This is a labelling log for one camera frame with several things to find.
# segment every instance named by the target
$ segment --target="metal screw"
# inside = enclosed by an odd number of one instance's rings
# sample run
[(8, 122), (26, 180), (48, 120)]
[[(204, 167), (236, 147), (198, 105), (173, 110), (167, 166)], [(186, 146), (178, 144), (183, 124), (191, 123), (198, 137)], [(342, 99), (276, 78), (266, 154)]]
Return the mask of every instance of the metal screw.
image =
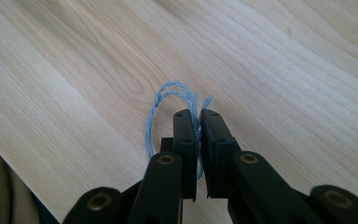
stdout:
[(258, 162), (258, 158), (252, 154), (241, 155), (241, 160), (246, 163), (257, 163)]
[(351, 199), (333, 189), (326, 191), (324, 197), (328, 202), (339, 208), (350, 208), (353, 206)]
[(169, 155), (163, 155), (158, 157), (158, 162), (163, 165), (168, 165), (175, 162), (175, 158)]
[(100, 211), (107, 207), (111, 202), (112, 197), (109, 194), (105, 192), (99, 192), (89, 199), (87, 202), (87, 207), (91, 211)]

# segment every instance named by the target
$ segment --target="wooden table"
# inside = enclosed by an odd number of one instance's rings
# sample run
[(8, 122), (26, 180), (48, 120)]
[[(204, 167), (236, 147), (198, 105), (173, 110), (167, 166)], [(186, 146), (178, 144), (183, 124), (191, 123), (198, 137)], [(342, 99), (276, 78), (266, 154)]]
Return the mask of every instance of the wooden table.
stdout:
[[(212, 95), (293, 188), (358, 195), (358, 1), (0, 1), (0, 155), (58, 220), (143, 177), (145, 118), (170, 79)], [(183, 108), (159, 106), (155, 148)], [(205, 191), (184, 223), (229, 223)]]

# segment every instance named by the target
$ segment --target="blue yarn loop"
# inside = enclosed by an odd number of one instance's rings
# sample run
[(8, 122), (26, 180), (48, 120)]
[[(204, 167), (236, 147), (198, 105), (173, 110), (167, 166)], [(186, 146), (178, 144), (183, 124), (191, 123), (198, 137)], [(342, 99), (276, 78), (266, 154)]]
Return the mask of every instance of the blue yarn loop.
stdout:
[[(169, 87), (178, 87), (180, 90), (166, 90)], [(183, 84), (180, 81), (168, 81), (161, 85), (158, 92), (156, 93), (155, 100), (150, 108), (149, 116), (145, 121), (145, 149), (146, 154), (149, 160), (153, 157), (154, 150), (152, 145), (152, 123), (153, 123), (153, 116), (156, 112), (156, 109), (162, 100), (167, 98), (168, 96), (176, 96), (181, 98), (185, 101), (191, 115), (191, 123), (193, 125), (194, 134), (196, 135), (197, 141), (197, 154), (199, 157), (199, 170), (197, 171), (197, 179), (202, 177), (203, 167), (202, 167), (202, 159), (200, 155), (200, 139), (201, 139), (201, 132), (200, 132), (200, 116), (197, 118), (197, 103), (199, 96), (196, 92), (192, 92), (188, 89), (188, 86)], [(202, 105), (202, 109), (206, 109), (208, 105), (212, 101), (212, 96), (207, 97)]]

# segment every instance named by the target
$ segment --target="tangled blue thread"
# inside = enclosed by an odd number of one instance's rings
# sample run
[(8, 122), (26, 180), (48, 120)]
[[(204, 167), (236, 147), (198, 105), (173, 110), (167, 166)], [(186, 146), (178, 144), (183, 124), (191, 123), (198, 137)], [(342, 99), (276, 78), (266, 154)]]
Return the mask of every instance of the tangled blue thread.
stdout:
[[(177, 90), (169, 90), (169, 91), (165, 91), (167, 88), (171, 87), (171, 86), (175, 86), (178, 87), (181, 91), (177, 91)], [(156, 98), (150, 108), (150, 113), (149, 116), (147, 117), (146, 121), (145, 121), (145, 149), (146, 149), (146, 154), (149, 158), (149, 160), (153, 157), (154, 150), (153, 150), (153, 146), (152, 146), (152, 121), (153, 121), (153, 116), (154, 113), (156, 112), (156, 109), (158, 107), (158, 104), (165, 98), (167, 98), (168, 96), (177, 96), (179, 98), (182, 98), (188, 109), (190, 110), (190, 115), (191, 115), (191, 123), (193, 125), (193, 129), (194, 129), (194, 133), (196, 135), (196, 140), (197, 140), (197, 154), (199, 157), (199, 161), (200, 161), (200, 166), (199, 166), (199, 170), (197, 171), (197, 179), (200, 179), (203, 173), (203, 168), (202, 168), (202, 160), (201, 160), (201, 155), (200, 155), (200, 139), (201, 139), (201, 133), (200, 133), (200, 118), (197, 118), (197, 102), (198, 102), (198, 95), (195, 92), (191, 92), (188, 87), (183, 84), (180, 81), (168, 81), (164, 84), (161, 85), (161, 87), (159, 88), (157, 94), (156, 94)], [(208, 98), (205, 99), (203, 105), (202, 105), (202, 109), (206, 109), (208, 107), (208, 105), (211, 103), (212, 101), (212, 97), (209, 96)]]

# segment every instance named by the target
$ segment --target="wood grain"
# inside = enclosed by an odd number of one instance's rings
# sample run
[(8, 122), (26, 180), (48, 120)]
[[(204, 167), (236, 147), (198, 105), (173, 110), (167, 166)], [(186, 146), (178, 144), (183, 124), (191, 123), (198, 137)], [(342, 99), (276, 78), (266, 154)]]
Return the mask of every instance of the wood grain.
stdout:
[[(0, 1), (0, 155), (63, 220), (140, 180), (144, 121), (169, 79), (212, 95), (243, 150), (295, 189), (358, 195), (358, 1)], [(161, 104), (155, 147), (172, 135)], [(229, 223), (224, 200), (184, 223)]]

